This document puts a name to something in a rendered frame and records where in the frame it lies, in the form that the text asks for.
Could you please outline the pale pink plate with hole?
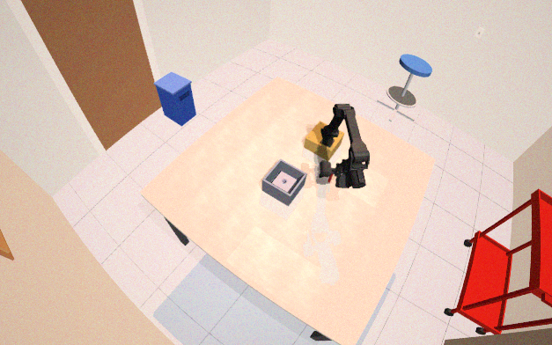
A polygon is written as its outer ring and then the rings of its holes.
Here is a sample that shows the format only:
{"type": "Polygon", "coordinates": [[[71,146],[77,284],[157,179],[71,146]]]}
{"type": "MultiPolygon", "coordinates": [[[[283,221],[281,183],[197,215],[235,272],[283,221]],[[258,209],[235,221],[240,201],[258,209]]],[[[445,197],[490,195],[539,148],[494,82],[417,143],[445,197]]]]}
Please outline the pale pink plate with hole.
{"type": "Polygon", "coordinates": [[[275,180],[272,182],[273,185],[281,188],[283,191],[287,192],[288,194],[291,192],[291,190],[296,186],[297,180],[293,177],[291,177],[289,174],[281,171],[279,175],[275,178],[275,180]]]}

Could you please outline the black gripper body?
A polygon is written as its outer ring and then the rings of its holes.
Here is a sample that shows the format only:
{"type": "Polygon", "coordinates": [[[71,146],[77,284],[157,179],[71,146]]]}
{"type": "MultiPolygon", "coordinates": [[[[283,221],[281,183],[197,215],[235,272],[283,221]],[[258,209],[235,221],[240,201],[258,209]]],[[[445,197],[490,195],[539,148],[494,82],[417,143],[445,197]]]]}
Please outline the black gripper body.
{"type": "Polygon", "coordinates": [[[335,168],[331,166],[331,163],[325,160],[320,161],[320,175],[329,177],[331,174],[336,172],[343,171],[345,174],[350,174],[350,171],[347,170],[345,165],[345,158],[342,159],[341,163],[335,163],[335,168]]]}

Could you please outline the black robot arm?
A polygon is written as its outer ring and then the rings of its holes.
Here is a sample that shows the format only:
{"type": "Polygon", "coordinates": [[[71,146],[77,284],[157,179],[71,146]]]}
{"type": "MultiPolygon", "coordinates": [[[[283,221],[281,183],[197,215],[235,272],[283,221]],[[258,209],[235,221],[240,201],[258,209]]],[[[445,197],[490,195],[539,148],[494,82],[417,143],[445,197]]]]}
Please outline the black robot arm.
{"type": "Polygon", "coordinates": [[[343,120],[350,138],[349,158],[345,160],[346,168],[350,171],[350,174],[345,174],[343,171],[336,172],[335,187],[365,187],[364,169],[368,169],[368,165],[370,164],[370,152],[362,141],[354,107],[350,106],[350,104],[335,104],[333,115],[333,119],[329,125],[324,126],[320,131],[323,138],[320,143],[331,148],[334,142],[333,138],[339,136],[338,128],[343,120]]]}

